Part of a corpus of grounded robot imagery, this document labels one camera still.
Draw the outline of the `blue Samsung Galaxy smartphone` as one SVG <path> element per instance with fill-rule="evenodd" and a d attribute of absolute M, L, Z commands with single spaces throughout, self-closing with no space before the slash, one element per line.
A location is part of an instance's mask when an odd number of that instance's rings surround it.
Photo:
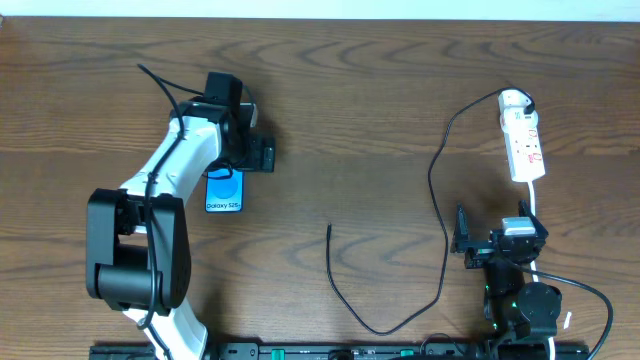
<path fill-rule="evenodd" d="M 219 169 L 205 175 L 207 213 L 241 212 L 244 202 L 244 173 Z"/>

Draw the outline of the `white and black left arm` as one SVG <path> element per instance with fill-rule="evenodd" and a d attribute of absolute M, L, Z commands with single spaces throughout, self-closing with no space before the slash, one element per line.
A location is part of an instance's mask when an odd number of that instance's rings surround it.
<path fill-rule="evenodd" d="M 188 299 L 186 204 L 202 178 L 274 169 L 275 143 L 255 132 L 258 109 L 197 97 L 171 112 L 146 164 L 87 204 L 86 288 L 133 320 L 146 345 L 96 345 L 92 359 L 215 359 L 218 347 Z"/>

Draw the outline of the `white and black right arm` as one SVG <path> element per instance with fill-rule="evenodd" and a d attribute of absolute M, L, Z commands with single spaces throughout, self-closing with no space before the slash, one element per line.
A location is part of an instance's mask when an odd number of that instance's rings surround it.
<path fill-rule="evenodd" d="M 524 273 L 546 244 L 548 231 L 522 200 L 519 215 L 504 218 L 486 240 L 471 237 L 467 214 L 456 209 L 453 253 L 465 255 L 467 269 L 481 269 L 486 281 L 484 311 L 496 335 L 487 342 L 487 355 L 497 359 L 516 344 L 540 344 L 540 359 L 552 353 L 549 339 L 557 334 L 562 294 L 554 286 L 527 282 Z"/>

